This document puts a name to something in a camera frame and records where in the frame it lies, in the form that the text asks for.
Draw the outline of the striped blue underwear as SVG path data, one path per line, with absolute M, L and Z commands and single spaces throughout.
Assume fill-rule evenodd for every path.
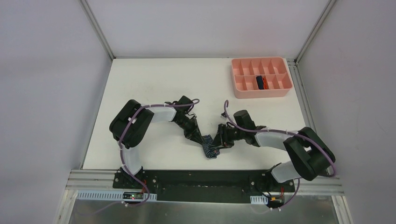
M 207 159 L 216 159 L 217 156 L 220 154 L 220 150 L 212 145 L 213 138 L 211 137 L 211 135 L 203 135 L 202 140 L 202 147 L 205 157 Z

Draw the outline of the navy orange underwear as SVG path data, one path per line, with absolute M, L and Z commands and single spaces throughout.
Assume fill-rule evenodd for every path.
M 255 78 L 259 90 L 266 90 L 268 88 L 265 76 L 256 76 Z

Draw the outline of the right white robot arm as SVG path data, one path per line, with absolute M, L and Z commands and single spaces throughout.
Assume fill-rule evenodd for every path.
M 334 166 L 334 154 L 310 127 L 288 132 L 256 126 L 247 110 L 237 111 L 233 117 L 234 121 L 218 126 L 210 149 L 219 152 L 220 149 L 233 147 L 235 141 L 244 140 L 255 147 L 271 147 L 287 152 L 289 161 L 275 165 L 264 174 L 265 185 L 271 191 L 279 190 L 288 180 L 311 181 Z

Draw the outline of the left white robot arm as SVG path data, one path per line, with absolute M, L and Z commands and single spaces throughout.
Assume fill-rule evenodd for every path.
M 162 104 L 141 104 L 134 99 L 127 101 L 109 126 L 118 143 L 121 168 L 127 173 L 124 179 L 126 185 L 136 189 L 142 184 L 142 175 L 138 173 L 142 170 L 138 145 L 150 124 L 173 122 L 183 130 L 186 139 L 204 145 L 196 115 L 190 114 L 199 102 L 197 98 L 190 99 L 186 96 Z

